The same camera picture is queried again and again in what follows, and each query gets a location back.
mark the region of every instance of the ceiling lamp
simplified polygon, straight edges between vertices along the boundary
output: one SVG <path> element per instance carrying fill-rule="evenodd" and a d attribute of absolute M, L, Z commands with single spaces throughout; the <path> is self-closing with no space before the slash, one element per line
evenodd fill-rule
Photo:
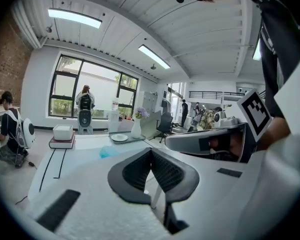
<path fill-rule="evenodd" d="M 156 55 L 152 50 L 146 47 L 144 44 L 139 47 L 139 50 L 143 52 L 145 55 L 148 55 L 151 59 L 159 63 L 165 70 L 170 69 L 170 66 L 165 63 L 165 61 Z"/>
<path fill-rule="evenodd" d="M 58 19 L 64 19 L 69 21 L 74 21 L 82 24 L 89 25 L 94 28 L 99 28 L 102 20 L 89 17 L 87 15 L 84 15 L 82 13 L 73 12 L 70 10 L 62 10 L 62 9 L 48 9 L 48 14 L 52 18 L 58 18 Z"/>
<path fill-rule="evenodd" d="M 253 53 L 253 59 L 255 61 L 260 61 L 261 60 L 261 53 L 260 53 L 260 38 L 258 39 L 258 44 L 256 46 L 256 49 L 254 50 Z"/>

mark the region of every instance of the black chair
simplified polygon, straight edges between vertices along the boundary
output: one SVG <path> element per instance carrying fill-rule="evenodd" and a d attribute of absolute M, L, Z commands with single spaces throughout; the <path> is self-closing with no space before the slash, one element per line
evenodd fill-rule
<path fill-rule="evenodd" d="M 173 119 L 174 118 L 171 116 L 170 113 L 168 113 L 168 112 L 163 113 L 163 115 L 161 116 L 161 122 L 160 122 L 159 126 L 158 126 L 159 120 L 156 121 L 156 129 L 158 131 L 160 131 L 160 134 L 153 138 L 155 139 L 156 137 L 161 137 L 161 140 L 160 140 L 160 143 L 161 143 L 162 139 L 166 138 L 168 136 L 167 133 L 171 133 L 172 126 L 173 126 L 173 124 L 172 124 Z"/>

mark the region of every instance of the flower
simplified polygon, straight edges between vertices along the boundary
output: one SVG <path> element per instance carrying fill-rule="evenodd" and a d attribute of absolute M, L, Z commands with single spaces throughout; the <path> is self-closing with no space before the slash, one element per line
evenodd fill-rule
<path fill-rule="evenodd" d="M 146 118 L 148 116 L 148 113 L 143 107 L 137 107 L 134 111 L 134 116 L 137 119 L 142 119 Z"/>

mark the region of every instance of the book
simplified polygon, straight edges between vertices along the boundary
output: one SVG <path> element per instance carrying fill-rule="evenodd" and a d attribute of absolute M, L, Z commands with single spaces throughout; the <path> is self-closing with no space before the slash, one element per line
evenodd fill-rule
<path fill-rule="evenodd" d="M 49 141 L 51 149 L 72 149 L 75 142 L 75 133 L 73 132 L 70 140 L 56 140 L 55 137 Z"/>

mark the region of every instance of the vase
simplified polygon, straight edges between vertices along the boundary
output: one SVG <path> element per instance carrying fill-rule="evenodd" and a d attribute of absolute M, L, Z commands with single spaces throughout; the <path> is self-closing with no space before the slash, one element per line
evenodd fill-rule
<path fill-rule="evenodd" d="M 140 127 L 140 120 L 138 118 L 134 119 L 134 125 L 131 129 L 131 137 L 134 139 L 140 139 L 141 138 L 141 127 Z"/>

